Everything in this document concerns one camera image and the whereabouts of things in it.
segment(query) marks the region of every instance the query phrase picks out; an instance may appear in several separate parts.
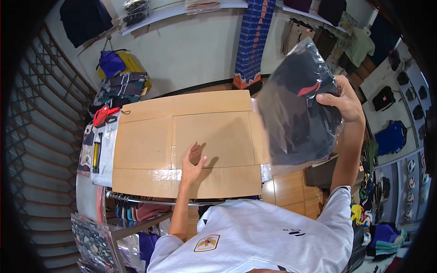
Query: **white jersey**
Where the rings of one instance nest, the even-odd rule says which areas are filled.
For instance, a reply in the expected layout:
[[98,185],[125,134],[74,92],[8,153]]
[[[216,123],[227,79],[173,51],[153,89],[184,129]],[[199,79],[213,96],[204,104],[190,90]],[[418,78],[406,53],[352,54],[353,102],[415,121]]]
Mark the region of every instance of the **white jersey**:
[[186,243],[159,238],[147,272],[341,272],[354,238],[350,199],[350,187],[336,188],[317,220],[258,200],[227,200],[204,213]]

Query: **soccer ball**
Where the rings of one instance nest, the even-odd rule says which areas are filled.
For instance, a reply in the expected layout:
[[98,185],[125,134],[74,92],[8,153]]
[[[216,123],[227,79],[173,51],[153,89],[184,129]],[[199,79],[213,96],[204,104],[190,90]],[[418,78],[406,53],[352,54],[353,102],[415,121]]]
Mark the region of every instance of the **soccer ball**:
[[412,173],[414,171],[414,168],[416,167],[416,162],[414,160],[408,160],[408,173]]
[[429,181],[430,181],[430,175],[427,174],[427,173],[424,173],[424,174],[423,174],[423,177],[422,177],[422,185],[425,185],[425,184],[428,183]]
[[414,189],[415,186],[416,186],[416,179],[414,177],[410,177],[408,179],[408,188],[411,190]]
[[410,221],[412,217],[413,217],[413,210],[410,208],[405,213],[405,220]]
[[422,202],[425,202],[428,199],[428,194],[428,189],[422,191],[422,193],[420,194],[420,199],[422,200]]
[[407,204],[409,206],[411,206],[413,203],[414,203],[414,193],[410,193],[410,194],[408,194],[408,197],[407,197]]

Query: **red price tag gun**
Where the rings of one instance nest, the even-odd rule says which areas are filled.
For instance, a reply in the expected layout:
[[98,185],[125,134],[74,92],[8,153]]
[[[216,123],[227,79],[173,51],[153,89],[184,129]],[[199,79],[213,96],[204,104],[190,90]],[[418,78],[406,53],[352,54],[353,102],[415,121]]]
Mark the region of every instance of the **red price tag gun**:
[[117,121],[117,117],[113,114],[120,111],[120,107],[110,109],[109,106],[105,105],[101,109],[97,110],[93,119],[93,126],[95,128],[100,128],[105,126],[106,123],[113,123]]

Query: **wooden floor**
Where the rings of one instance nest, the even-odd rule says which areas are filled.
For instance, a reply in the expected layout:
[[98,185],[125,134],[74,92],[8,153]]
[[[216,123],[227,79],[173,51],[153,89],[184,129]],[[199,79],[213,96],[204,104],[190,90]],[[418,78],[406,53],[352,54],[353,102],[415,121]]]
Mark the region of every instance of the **wooden floor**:
[[[318,187],[309,187],[305,182],[305,172],[273,176],[273,180],[263,185],[261,197],[264,202],[275,204],[289,211],[316,219],[327,201]],[[188,210],[188,238],[197,234],[199,215],[196,207]]]

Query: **cardboard sheet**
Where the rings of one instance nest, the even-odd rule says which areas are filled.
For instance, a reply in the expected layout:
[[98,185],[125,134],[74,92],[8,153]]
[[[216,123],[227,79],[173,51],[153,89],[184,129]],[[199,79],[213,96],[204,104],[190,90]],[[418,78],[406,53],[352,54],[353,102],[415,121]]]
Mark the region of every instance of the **cardboard sheet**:
[[261,194],[267,135],[248,90],[214,91],[123,106],[115,143],[113,191],[177,197],[181,162],[191,143],[208,161],[190,198]]

